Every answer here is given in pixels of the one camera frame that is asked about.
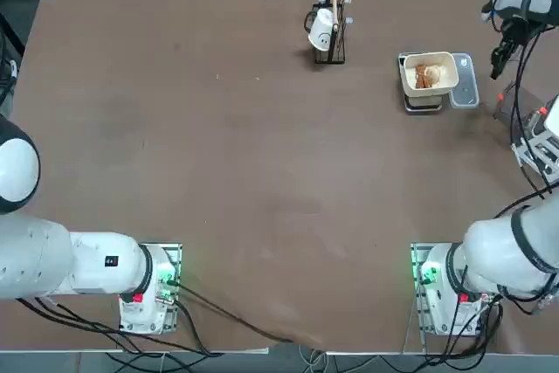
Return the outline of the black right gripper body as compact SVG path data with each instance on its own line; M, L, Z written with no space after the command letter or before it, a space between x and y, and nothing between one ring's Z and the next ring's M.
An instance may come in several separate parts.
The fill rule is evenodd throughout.
M505 44L526 45L532 38L531 23L521 17L504 19L500 31Z

